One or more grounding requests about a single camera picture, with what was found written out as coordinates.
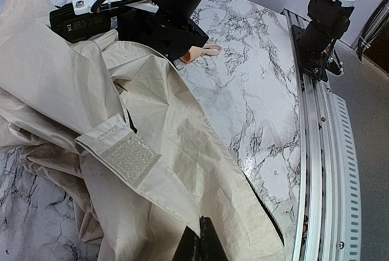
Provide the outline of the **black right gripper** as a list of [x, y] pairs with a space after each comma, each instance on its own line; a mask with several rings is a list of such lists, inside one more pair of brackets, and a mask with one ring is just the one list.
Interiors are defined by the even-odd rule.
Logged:
[[149, 46], [167, 57], [177, 60], [191, 47], [203, 47], [208, 35], [192, 20], [173, 21], [168, 16], [131, 9], [117, 16], [119, 39]]

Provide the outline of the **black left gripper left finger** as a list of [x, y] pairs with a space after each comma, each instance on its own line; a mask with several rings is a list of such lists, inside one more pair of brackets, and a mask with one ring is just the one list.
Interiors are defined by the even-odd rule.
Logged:
[[176, 261], [199, 261], [199, 248], [200, 238], [187, 226], [177, 246]]

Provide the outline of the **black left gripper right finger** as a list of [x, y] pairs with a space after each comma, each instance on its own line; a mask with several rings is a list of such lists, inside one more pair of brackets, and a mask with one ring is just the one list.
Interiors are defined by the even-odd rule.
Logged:
[[200, 260], [228, 261], [211, 218], [200, 218], [201, 236], [199, 242]]

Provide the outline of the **beige and black umbrella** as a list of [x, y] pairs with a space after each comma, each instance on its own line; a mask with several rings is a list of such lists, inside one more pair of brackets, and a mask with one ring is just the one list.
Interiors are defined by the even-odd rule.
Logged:
[[115, 30], [68, 43], [50, 0], [1, 12], [1, 149], [75, 200], [100, 260], [173, 260], [211, 218], [228, 260], [284, 260], [255, 192], [174, 66]]

